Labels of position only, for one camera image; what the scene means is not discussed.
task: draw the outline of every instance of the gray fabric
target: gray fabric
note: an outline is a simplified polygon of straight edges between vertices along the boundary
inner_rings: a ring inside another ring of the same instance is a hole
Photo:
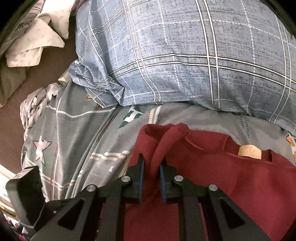
[[[26,68],[9,68],[5,58],[0,61],[0,108],[3,107],[16,89],[26,80]]]
[[[52,100],[52,97],[57,95],[59,89],[60,87],[57,83],[50,84],[46,89],[39,88],[29,94],[27,99],[20,104],[20,119],[25,129],[24,141],[28,136],[29,130]]]
[[[22,148],[22,168],[39,166],[47,201],[65,198],[76,170],[116,112],[116,107],[96,109],[86,97],[83,87],[69,81],[42,112]]]
[[[88,161],[81,168],[82,175],[77,179],[73,191],[69,189],[67,197],[74,197],[89,184],[103,186],[112,178],[124,175],[129,161],[128,155],[118,158],[118,154],[131,152],[139,130],[149,123],[160,125],[185,123],[193,130],[228,134],[239,145],[251,144],[261,150],[271,149],[295,165],[291,145],[286,140],[289,133],[268,121],[216,112],[186,103],[168,103],[155,107],[151,111],[146,111],[151,109],[150,105],[139,106],[139,108],[145,113],[138,119],[134,119],[119,130],[108,128],[94,151],[89,153]]]
[[[288,132],[254,117],[208,110],[188,103],[138,106],[142,115],[120,128],[131,106],[96,109],[71,80],[28,133],[22,167],[38,165],[46,200],[74,197],[88,184],[103,186],[125,174],[140,128],[183,122],[190,129],[226,133],[239,145],[272,149],[292,163]]]
[[[296,40],[256,0],[89,0],[69,68],[102,107],[194,101],[295,134]]]

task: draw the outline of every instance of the plaid pattern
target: plaid pattern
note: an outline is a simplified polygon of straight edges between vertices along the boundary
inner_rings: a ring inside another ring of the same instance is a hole
[[[102,107],[193,101],[296,130],[296,40],[257,0],[89,0],[73,81]]]

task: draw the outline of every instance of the white fabric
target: white fabric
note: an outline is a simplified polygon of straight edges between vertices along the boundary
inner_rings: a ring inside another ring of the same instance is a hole
[[[63,48],[69,37],[69,17],[74,0],[46,0],[41,13],[6,51],[8,67],[35,66],[44,47]]]
[[[47,89],[39,88],[29,94],[20,105],[20,118],[25,129],[24,141],[47,104],[56,96],[60,87],[57,83],[50,84]]]
[[[71,76],[69,75],[68,70],[66,70],[59,78],[59,83],[64,86],[69,82],[69,80],[71,80]]]

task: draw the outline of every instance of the pink star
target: pink star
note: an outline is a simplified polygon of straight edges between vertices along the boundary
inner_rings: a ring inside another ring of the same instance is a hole
[[[45,160],[43,157],[43,151],[48,148],[52,142],[47,142],[46,140],[42,141],[42,136],[40,136],[39,141],[33,141],[36,146],[36,161],[40,158],[41,163],[45,166]]]

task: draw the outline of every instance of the red cloth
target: red cloth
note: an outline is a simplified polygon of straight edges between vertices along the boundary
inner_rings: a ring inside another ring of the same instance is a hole
[[[262,160],[238,156],[230,136],[192,131],[185,124],[146,125],[139,132],[130,161],[145,158],[141,204],[129,205],[125,241],[179,240],[178,206],[160,194],[159,166],[164,157],[178,174],[197,185],[218,185],[272,241],[279,241],[296,217],[296,168],[283,156],[262,151]]]

